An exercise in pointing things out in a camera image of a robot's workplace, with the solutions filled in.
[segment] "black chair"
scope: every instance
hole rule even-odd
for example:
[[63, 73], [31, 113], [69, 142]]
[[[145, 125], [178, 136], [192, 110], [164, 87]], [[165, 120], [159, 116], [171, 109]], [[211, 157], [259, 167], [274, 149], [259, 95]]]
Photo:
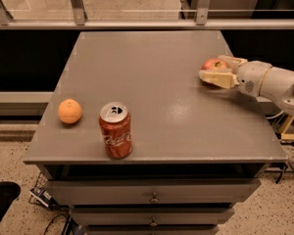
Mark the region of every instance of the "black chair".
[[21, 187], [13, 182], [0, 182], [0, 222], [12, 202], [19, 197]]

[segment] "soda can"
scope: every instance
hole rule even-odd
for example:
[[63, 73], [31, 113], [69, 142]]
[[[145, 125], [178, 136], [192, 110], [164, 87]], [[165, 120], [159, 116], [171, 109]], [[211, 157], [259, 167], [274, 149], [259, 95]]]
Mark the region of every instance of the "soda can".
[[99, 115], [99, 125], [108, 155], [122, 159], [131, 152], [130, 114], [125, 104], [112, 102]]

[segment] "speckled floor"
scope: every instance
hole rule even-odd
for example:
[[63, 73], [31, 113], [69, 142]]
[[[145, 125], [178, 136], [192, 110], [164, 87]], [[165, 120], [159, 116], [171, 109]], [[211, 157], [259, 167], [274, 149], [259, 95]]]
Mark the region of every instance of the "speckled floor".
[[[12, 203], [0, 224], [0, 235], [44, 234], [58, 212], [48, 211], [28, 202], [39, 170], [23, 164], [35, 125], [0, 125], [0, 181], [20, 184], [22, 193]], [[294, 147], [285, 146], [294, 170]], [[261, 187], [245, 202], [234, 206], [235, 215], [219, 226], [217, 235], [294, 235], [294, 173], [285, 173], [275, 184], [277, 173], [264, 173]], [[49, 227], [48, 234], [61, 234], [65, 219], [60, 216]]]

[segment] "drawer handle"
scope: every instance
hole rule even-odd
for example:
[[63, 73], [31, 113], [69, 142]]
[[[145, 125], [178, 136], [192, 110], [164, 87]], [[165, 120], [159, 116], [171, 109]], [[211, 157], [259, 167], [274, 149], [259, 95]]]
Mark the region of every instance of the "drawer handle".
[[155, 220], [155, 217], [152, 218], [151, 222], [149, 223], [150, 226], [155, 227], [158, 225], [158, 223]]
[[151, 204], [158, 204], [159, 203], [159, 199], [157, 199], [157, 194], [153, 193], [153, 197], [149, 200], [149, 202]]

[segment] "glass wall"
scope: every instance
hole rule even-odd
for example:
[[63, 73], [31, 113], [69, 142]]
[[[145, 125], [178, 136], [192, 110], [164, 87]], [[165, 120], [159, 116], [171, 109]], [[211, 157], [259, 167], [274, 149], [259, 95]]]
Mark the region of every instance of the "glass wall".
[[[79, 0], [86, 21], [180, 22], [194, 20], [202, 0]], [[71, 0], [2, 0], [15, 21], [74, 22]], [[294, 19], [294, 0], [208, 0], [212, 19]]]
[[73, 19], [70, 0], [2, 0], [15, 20], [66, 21]]

